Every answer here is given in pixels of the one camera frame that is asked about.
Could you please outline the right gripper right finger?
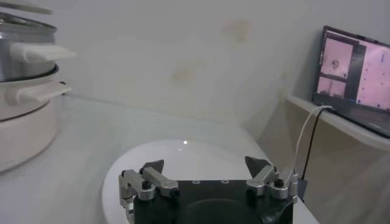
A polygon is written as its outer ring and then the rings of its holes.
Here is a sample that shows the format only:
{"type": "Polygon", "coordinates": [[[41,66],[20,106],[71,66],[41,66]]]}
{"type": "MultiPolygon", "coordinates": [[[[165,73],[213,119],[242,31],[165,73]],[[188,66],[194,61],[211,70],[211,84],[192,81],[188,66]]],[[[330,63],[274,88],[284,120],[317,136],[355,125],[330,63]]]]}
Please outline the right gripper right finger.
{"type": "Polygon", "coordinates": [[[246,156],[244,160],[252,177],[246,186],[256,197],[268,195],[275,200],[291,199],[297,203],[298,173],[294,168],[280,172],[265,159],[246,156]]]}

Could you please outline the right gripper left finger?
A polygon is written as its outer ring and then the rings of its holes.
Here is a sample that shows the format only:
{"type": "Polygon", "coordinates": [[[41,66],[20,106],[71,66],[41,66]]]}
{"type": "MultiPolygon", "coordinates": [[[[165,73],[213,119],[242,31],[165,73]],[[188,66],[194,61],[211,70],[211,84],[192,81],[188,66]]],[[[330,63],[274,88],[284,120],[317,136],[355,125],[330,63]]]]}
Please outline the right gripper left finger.
{"type": "Polygon", "coordinates": [[[120,205],[130,212],[134,208],[134,198],[151,201],[157,193],[166,198],[179,197],[179,182],[165,177],[163,166],[164,160],[161,159],[146,163],[139,172],[123,170],[118,176],[120,205]]]}

